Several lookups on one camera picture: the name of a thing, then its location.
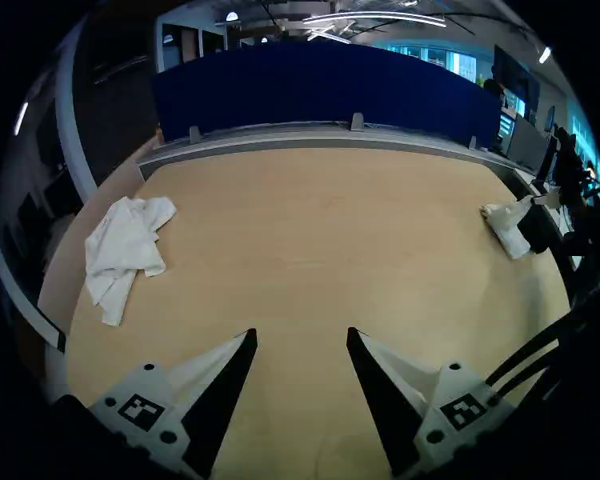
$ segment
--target ceiling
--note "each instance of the ceiling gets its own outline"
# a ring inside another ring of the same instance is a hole
[[[333,0],[328,2],[269,2],[267,0],[197,0],[193,4],[209,2],[219,22],[235,11],[243,29],[272,26],[271,17],[285,31],[285,37],[300,40],[308,37],[302,19],[312,14],[328,14],[352,10],[390,10],[416,14],[445,14],[447,28],[412,22],[358,20],[347,31],[350,21],[335,22],[332,34],[350,38],[352,42],[373,45],[377,42],[407,39],[441,40],[459,43],[493,52],[499,45],[532,73],[545,82],[554,84],[565,94],[573,91],[555,60],[538,63],[545,44],[503,0],[419,0],[415,6],[405,6],[405,0]]]

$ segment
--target computer monitor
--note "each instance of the computer monitor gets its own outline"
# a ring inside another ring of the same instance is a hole
[[[538,111],[540,84],[515,58],[499,46],[494,48],[494,78],[525,104],[525,119]]]

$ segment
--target window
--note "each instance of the window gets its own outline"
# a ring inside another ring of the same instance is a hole
[[[454,73],[475,83],[475,58],[469,55],[454,54]]]
[[[444,50],[427,49],[427,59],[429,63],[435,63],[446,68],[446,52]]]
[[[587,163],[591,162],[600,186],[600,157],[595,148],[594,136],[588,131],[586,124],[580,122],[575,115],[571,120],[571,133],[575,134],[575,153],[580,156],[582,166],[586,168]]]
[[[386,49],[390,52],[409,55],[410,57],[420,58],[425,62],[435,63],[436,65],[446,68],[450,72],[454,72],[455,74],[476,83],[476,59],[470,55],[435,48],[425,48],[422,46],[388,45]]]
[[[408,46],[406,48],[406,54],[410,57],[420,58],[420,48],[416,46]]]

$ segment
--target black cable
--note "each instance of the black cable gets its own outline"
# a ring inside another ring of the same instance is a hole
[[[475,33],[472,32],[471,30],[469,30],[468,28],[466,28],[463,24],[456,22],[455,20],[453,20],[452,18],[449,19],[450,22],[455,23],[457,26],[459,26],[460,28],[462,28],[463,30],[469,32],[470,34],[472,34],[475,37]]]
[[[393,23],[400,22],[400,21],[401,20],[389,20],[388,22],[380,23],[379,25],[372,26],[371,28],[365,28],[364,30],[360,30],[359,32],[354,33],[353,35],[351,35],[350,37],[347,37],[346,39],[351,40],[356,35],[364,34],[366,32],[371,32],[372,30],[376,30],[376,29],[380,28],[381,26],[391,25]]]
[[[262,8],[265,9],[266,14],[269,15],[269,18],[274,23],[274,25],[278,28],[278,30],[282,32],[282,29],[276,23],[274,16],[271,14],[271,12],[269,12],[269,7],[265,5],[264,0],[260,0],[260,4],[262,5]]]
[[[505,23],[507,25],[513,26],[513,27],[519,29],[521,32],[535,34],[532,30],[529,30],[525,26],[519,25],[516,22],[512,22],[511,20],[509,20],[507,18],[495,17],[493,15],[471,14],[471,13],[467,13],[467,12],[449,12],[449,13],[447,13],[447,12],[439,12],[439,13],[428,14],[428,15],[430,17],[476,17],[476,18],[485,18],[487,20],[493,20],[495,22],[501,22],[501,23]],[[463,25],[459,24],[458,22],[454,21],[452,18],[449,18],[449,20],[452,21],[453,23],[455,23],[460,28],[463,28],[464,30],[468,31],[470,34],[472,34],[473,36],[475,36],[474,32],[472,32],[468,28],[464,27]],[[347,38],[347,40],[351,40],[356,35],[364,34],[365,32],[375,30],[376,28],[379,28],[381,26],[391,25],[392,23],[401,22],[401,21],[402,20],[391,20],[389,22],[381,23],[380,25],[372,26],[371,28],[367,28],[367,29],[361,30],[361,31],[359,31],[359,32],[351,35],[350,37]]]
[[[533,32],[532,30],[529,30],[528,28],[526,28],[523,25],[520,25],[519,23],[516,22],[512,22],[511,20],[509,20],[508,18],[502,18],[502,17],[495,17],[493,15],[487,15],[487,14],[472,14],[469,12],[438,12],[435,14],[428,14],[428,16],[430,17],[476,17],[476,18],[485,18],[487,20],[493,20],[494,22],[501,22],[501,23],[505,23],[507,25],[511,25],[523,32],[527,32],[529,34],[535,34],[535,32]]]

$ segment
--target white pillar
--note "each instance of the white pillar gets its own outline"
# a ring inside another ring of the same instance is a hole
[[[74,112],[74,57],[85,23],[86,17],[65,38],[55,80],[55,117],[60,145],[69,174],[83,203],[86,203],[92,193],[98,189],[91,169],[86,163]]]

